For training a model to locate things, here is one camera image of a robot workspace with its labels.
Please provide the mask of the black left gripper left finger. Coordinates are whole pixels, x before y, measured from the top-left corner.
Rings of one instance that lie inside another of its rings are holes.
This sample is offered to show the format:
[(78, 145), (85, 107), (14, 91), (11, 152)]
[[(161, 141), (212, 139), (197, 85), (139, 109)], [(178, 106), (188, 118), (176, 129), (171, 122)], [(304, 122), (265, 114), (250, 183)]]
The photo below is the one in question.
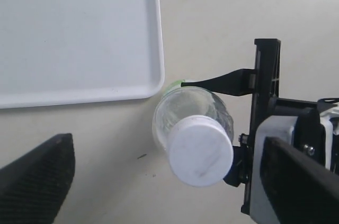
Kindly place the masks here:
[(74, 175), (70, 133), (53, 136), (1, 168), (1, 223), (53, 223)]

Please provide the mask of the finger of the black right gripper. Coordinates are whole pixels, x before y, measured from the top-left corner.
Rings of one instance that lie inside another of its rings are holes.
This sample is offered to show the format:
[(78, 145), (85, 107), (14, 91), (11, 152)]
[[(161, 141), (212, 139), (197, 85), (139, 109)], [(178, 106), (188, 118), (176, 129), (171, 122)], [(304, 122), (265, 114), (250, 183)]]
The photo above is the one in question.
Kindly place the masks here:
[(224, 177), (224, 182), (233, 187), (248, 181), (248, 155), (246, 146), (233, 146), (234, 157), (230, 171)]
[(255, 69), (238, 69), (231, 73), (198, 82), (182, 82), (181, 86), (200, 87), (211, 92), (231, 96), (244, 96), (254, 93)]

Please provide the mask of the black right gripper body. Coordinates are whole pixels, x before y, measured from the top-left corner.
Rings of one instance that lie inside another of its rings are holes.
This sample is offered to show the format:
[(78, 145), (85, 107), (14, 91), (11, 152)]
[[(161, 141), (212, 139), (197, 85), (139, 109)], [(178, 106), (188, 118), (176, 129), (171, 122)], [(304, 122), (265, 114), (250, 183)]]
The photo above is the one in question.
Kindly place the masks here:
[(255, 67), (243, 73), (241, 88), (252, 95), (249, 134), (240, 135), (240, 181), (245, 184), (242, 213), (250, 212), (255, 134), (268, 117), (297, 117), (293, 145), (325, 167), (331, 167), (331, 125), (320, 114), (331, 108), (330, 101), (302, 101), (279, 97), (280, 48), (278, 39), (255, 39)]

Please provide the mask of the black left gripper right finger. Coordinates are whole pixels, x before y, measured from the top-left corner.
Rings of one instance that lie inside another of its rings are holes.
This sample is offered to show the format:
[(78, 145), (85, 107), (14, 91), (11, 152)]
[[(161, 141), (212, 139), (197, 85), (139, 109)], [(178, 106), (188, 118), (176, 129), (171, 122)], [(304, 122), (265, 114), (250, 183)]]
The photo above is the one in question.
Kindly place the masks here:
[(280, 223), (338, 223), (338, 175), (279, 138), (265, 139), (261, 182)]

